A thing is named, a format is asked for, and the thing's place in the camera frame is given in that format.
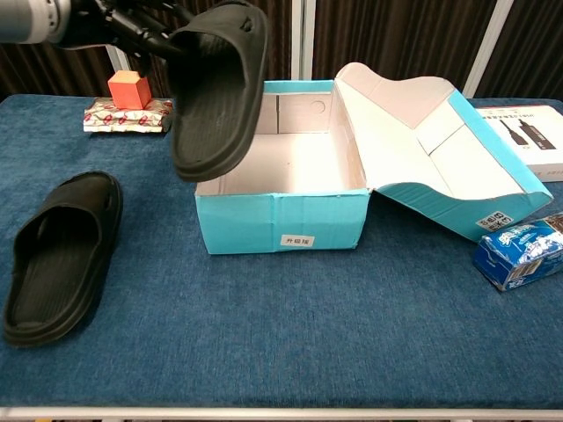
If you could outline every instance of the blue table cover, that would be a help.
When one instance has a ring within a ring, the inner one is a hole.
[[[90,103],[0,105],[2,305],[13,239],[56,185],[98,169],[124,191],[94,318],[1,341],[0,405],[563,409],[563,273],[501,294],[474,243],[378,194],[356,250],[209,256],[169,138],[85,134]],[[540,216],[563,208],[548,188]]]

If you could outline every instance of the robotic arm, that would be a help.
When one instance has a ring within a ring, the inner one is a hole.
[[[171,61],[187,54],[169,42],[170,29],[148,9],[169,11],[183,25],[192,18],[175,0],[0,0],[0,43],[114,45],[139,59],[145,73],[150,54]]]

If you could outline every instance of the table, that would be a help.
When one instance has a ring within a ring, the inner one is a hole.
[[[13,238],[54,186],[99,169],[124,191],[94,318],[0,342],[0,418],[563,418],[563,274],[500,294],[475,244],[378,194],[355,250],[209,256],[168,137],[84,134],[90,103],[0,105],[3,305]],[[538,215],[563,208],[548,188]]]

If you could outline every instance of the patterned wrapping paper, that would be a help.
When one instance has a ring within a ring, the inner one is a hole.
[[[96,98],[84,110],[85,132],[166,132],[172,122],[172,102],[152,99],[143,110],[120,110],[111,98]]]

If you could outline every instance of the open cardboard box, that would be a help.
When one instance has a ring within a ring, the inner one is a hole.
[[[253,144],[196,187],[209,253],[354,248],[376,190],[478,241],[551,194],[448,81],[266,84]]]

